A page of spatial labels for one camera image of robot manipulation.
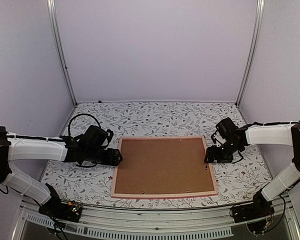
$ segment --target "white cable tie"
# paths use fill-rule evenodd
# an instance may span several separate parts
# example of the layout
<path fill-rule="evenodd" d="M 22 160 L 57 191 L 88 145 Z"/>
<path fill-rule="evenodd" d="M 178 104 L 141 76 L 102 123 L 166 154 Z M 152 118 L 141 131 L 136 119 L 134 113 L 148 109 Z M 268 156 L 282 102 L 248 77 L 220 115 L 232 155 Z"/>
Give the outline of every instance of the white cable tie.
<path fill-rule="evenodd" d="M 23 192 L 23 193 L 21 193 L 21 196 L 23 196 L 23 195 L 25 195 L 25 193 L 26 192 L 28 192 L 28 190 L 32 187 L 32 179 L 31 179 L 31 177 L 29 176 L 29 179 L 28 179 L 29 181 L 30 181 L 30 185 L 29 185 L 29 187 Z"/>
<path fill-rule="evenodd" d="M 284 184 L 284 182 L 280 179 L 280 176 L 279 176 L 279 175 L 278 175 L 278 179 L 279 179 L 280 183 L 281 183 L 286 189 L 289 189 L 289 190 L 292 189 L 292 188 L 290 188 L 290 187 L 287 187 L 287 186 Z"/>

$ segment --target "cork board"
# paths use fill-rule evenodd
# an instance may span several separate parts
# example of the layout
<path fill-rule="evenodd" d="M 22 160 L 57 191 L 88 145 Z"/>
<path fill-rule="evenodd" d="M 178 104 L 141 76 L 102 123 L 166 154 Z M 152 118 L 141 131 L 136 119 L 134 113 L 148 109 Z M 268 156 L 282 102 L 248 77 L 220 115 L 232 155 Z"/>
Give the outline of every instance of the cork board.
<path fill-rule="evenodd" d="M 124 160 L 114 170 L 111 197 L 174 199 L 217 195 L 214 171 L 204 163 L 202 136 L 122 137 Z"/>

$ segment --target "vertical metal pole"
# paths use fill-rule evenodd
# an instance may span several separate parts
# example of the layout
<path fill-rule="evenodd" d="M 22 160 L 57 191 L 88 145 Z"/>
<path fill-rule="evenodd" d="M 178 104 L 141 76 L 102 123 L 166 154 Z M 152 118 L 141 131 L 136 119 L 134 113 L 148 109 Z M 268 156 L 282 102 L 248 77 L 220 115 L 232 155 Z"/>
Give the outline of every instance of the vertical metal pole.
<path fill-rule="evenodd" d="M 256 48 L 257 48 L 258 38 L 260 35 L 260 28 L 261 28 L 263 13 L 264 13 L 264 5 L 265 5 L 265 0 L 258 0 L 257 6 L 256 6 L 254 29 L 253 29 L 253 35 L 252 35 L 249 55 L 248 55 L 248 59 L 246 61 L 240 90 L 239 90 L 239 93 L 238 93 L 238 96 L 237 96 L 236 102 L 235 102 L 235 104 L 238 106 L 238 108 L 240 107 L 242 100 L 244 98 L 245 90 L 246 90 L 248 79 L 250 76 L 252 63 L 253 63 Z"/>
<path fill-rule="evenodd" d="M 70 81 L 68 67 L 66 64 L 64 50 L 63 50 L 61 38 L 60 38 L 55 1 L 47 0 L 47 5 L 48 5 L 48 12 L 49 12 L 49 17 L 50 17 L 50 22 L 51 22 L 51 27 L 52 27 L 52 33 L 54 36 L 54 42 L 55 42 L 56 50 L 57 50 L 57 53 L 59 56 L 59 61 L 61 64 L 65 85 L 66 85 L 66 88 L 67 88 L 67 91 L 68 91 L 68 94 L 69 94 L 69 97 L 70 97 L 70 100 L 71 100 L 73 106 L 76 106 L 77 100 L 76 100 L 73 86 Z"/>

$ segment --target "wire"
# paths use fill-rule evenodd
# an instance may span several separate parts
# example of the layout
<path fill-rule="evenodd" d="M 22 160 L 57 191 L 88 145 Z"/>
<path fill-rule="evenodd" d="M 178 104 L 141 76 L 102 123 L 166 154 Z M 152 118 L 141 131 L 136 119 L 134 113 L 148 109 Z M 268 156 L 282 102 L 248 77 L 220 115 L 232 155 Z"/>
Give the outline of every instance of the wire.
<path fill-rule="evenodd" d="M 212 142 L 213 142 L 214 144 L 216 144 L 216 143 L 218 142 L 219 144 L 222 145 L 222 143 L 216 138 L 217 132 L 218 132 L 218 130 L 216 130 L 216 131 L 211 135 Z"/>
<path fill-rule="evenodd" d="M 99 121 L 94 116 L 92 116 L 91 114 L 88 114 L 88 113 L 80 113 L 78 115 L 75 115 L 73 118 L 71 118 L 71 120 L 68 124 L 68 136 L 69 137 L 71 137 L 71 131 L 70 131 L 71 130 L 70 129 L 71 128 L 71 123 L 73 122 L 73 120 L 75 120 L 77 117 L 80 117 L 80 116 L 88 116 L 88 117 L 93 118 L 96 121 L 96 123 L 98 124 L 99 128 L 101 128 L 101 125 L 100 125 Z"/>
<path fill-rule="evenodd" d="M 255 121 L 253 125 L 258 126 L 273 126 L 273 125 L 280 125 L 280 124 L 298 124 L 298 121 L 275 121 L 275 122 L 266 122 L 266 123 L 260 123 Z"/>
<path fill-rule="evenodd" d="M 35 199 L 33 199 L 31 197 L 31 199 L 43 210 L 45 211 L 45 214 L 54 222 L 54 230 L 57 231 L 57 228 L 60 229 L 60 232 L 62 233 L 62 235 L 64 236 L 65 240 L 69 240 L 69 238 L 67 237 L 67 235 L 65 234 L 65 232 L 63 231 L 62 227 L 60 226 L 60 222 L 58 220 L 56 220 L 54 217 L 50 216 L 50 214 L 45 210 L 44 207 L 42 207 L 42 205 L 37 202 Z M 55 236 L 59 239 L 59 240 L 63 240 L 61 237 L 58 236 L 58 234 L 55 234 Z"/>
<path fill-rule="evenodd" d="M 270 228 L 269 230 L 264 231 L 264 233 L 268 233 L 268 232 L 272 231 L 273 229 L 275 229 L 285 216 L 285 213 L 286 213 L 286 200 L 284 199 L 283 196 L 281 196 L 281 194 L 279 195 L 279 197 L 283 200 L 283 204 L 284 204 L 283 213 L 282 213 L 279 221 L 272 228 Z"/>
<path fill-rule="evenodd" d="M 234 217 L 231 213 L 232 213 L 232 210 L 233 210 L 233 208 L 235 207 L 235 206 L 241 206 L 241 207 L 243 207 L 243 208 L 245 208 L 245 209 L 252 209 L 253 208 L 253 206 L 251 206 L 251 207 L 248 207 L 248 206 L 245 206 L 245 205 L 242 205 L 242 204 L 240 204 L 240 203 L 237 203 L 237 204 L 234 204 L 234 205 L 232 205 L 232 207 L 230 208 L 230 210 L 229 210 L 229 215 L 230 215 L 230 217 Z"/>
<path fill-rule="evenodd" d="M 240 152 L 239 150 L 238 150 L 238 154 L 239 154 L 239 156 L 240 156 L 240 160 L 235 161 L 235 162 L 231 162 L 232 164 L 236 164 L 236 163 L 238 163 L 238 162 L 241 162 L 243 159 L 245 159 L 244 156 L 242 156 L 242 154 L 241 154 L 241 152 Z"/>
<path fill-rule="evenodd" d="M 9 193 L 9 189 L 7 186 L 5 186 L 6 188 L 6 191 L 3 191 L 1 188 L 0 188 L 0 192 L 2 192 L 3 194 L 7 195 Z"/>
<path fill-rule="evenodd" d="M 92 169 L 92 168 L 94 168 L 95 166 L 97 166 L 97 163 L 96 163 L 96 164 L 93 164 L 93 165 L 90 165 L 90 166 L 85 166 L 85 165 L 81 165 L 81 164 L 77 164 L 76 166 L 77 166 L 77 167 L 80 167 L 80 168 L 85 168 L 85 169 Z"/>

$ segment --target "wooden frame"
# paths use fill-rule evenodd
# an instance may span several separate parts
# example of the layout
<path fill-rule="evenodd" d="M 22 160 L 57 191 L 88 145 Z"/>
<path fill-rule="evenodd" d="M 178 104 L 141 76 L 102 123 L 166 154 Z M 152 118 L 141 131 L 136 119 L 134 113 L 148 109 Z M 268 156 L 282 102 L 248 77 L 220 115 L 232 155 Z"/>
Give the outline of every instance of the wooden frame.
<path fill-rule="evenodd" d="M 145 137 L 121 137 L 119 140 L 119 150 L 121 150 L 123 140 L 155 140 L 155 139 L 169 139 L 169 140 L 182 140 L 182 139 L 201 139 L 203 143 L 204 150 L 207 150 L 207 144 L 205 138 L 203 136 L 145 136 Z M 214 170 L 211 164 L 208 164 L 210 177 L 213 184 L 213 191 L 203 191 L 203 192 L 193 192 L 193 193 L 176 193 L 176 194 L 124 194 L 124 193 L 115 193 L 116 183 L 117 183 L 117 174 L 118 174 L 118 166 L 114 169 L 114 176 L 111 188 L 111 197 L 112 198 L 120 198 L 120 199 L 181 199 L 181 198 L 199 198 L 199 197 L 208 197 L 215 196 L 218 194 L 218 188 L 216 184 L 216 179 L 214 175 Z"/>

